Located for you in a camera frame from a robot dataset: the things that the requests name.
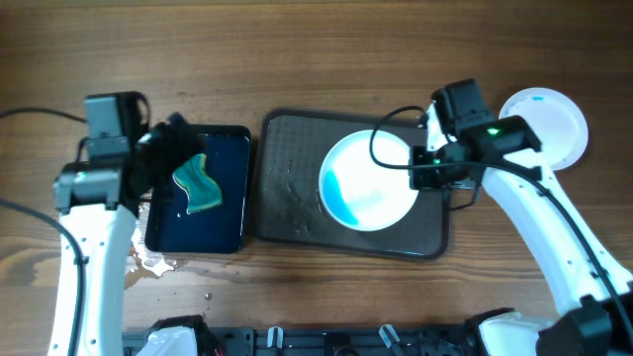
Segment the green yellow sponge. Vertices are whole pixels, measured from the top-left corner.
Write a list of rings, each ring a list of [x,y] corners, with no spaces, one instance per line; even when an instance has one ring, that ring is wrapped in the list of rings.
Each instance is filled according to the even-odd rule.
[[[175,184],[187,196],[187,214],[201,213],[219,206],[223,194],[218,183],[206,170],[207,155],[199,153],[178,167],[172,174]]]

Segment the white plate with blue stain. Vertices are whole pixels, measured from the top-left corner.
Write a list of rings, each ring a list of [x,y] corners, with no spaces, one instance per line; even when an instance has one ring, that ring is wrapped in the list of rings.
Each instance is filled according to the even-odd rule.
[[[418,192],[405,170],[375,163],[405,165],[410,146],[393,133],[352,133],[336,143],[318,173],[317,190],[328,214],[358,231],[377,231],[398,223],[414,206]]]

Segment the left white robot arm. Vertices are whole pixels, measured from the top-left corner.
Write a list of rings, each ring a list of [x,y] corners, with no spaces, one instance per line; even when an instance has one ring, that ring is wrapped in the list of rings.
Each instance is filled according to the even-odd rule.
[[[149,128],[137,119],[88,121],[87,156],[53,183],[63,240],[48,354],[120,355],[128,251],[141,196],[199,153],[179,113]]]

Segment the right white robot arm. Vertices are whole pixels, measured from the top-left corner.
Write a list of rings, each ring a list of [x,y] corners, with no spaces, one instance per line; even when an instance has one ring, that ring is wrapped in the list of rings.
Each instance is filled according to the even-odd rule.
[[[427,112],[429,143],[415,147],[414,189],[470,178],[519,232],[545,276],[558,319],[518,311],[480,315],[474,333],[484,355],[629,355],[632,274],[602,246],[549,167],[542,144],[521,117],[484,113],[460,128]]]

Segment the dark blue water tray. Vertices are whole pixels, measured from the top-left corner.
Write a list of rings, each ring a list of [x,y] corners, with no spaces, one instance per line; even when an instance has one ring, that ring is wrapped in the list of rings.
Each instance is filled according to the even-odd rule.
[[[154,252],[231,254],[244,236],[251,134],[244,126],[196,125],[205,144],[208,175],[220,186],[223,202],[187,214],[187,196],[173,181],[154,190],[144,242]]]

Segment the dark grey serving tray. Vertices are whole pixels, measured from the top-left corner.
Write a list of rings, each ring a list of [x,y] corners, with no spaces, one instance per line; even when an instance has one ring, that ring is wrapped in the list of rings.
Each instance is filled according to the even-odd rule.
[[[308,109],[278,108],[262,124],[248,203],[247,230],[263,240],[347,253],[414,261],[447,249],[447,190],[421,191],[408,213],[377,231],[357,231],[337,222],[319,196],[322,161],[336,143],[371,130],[377,118]]]

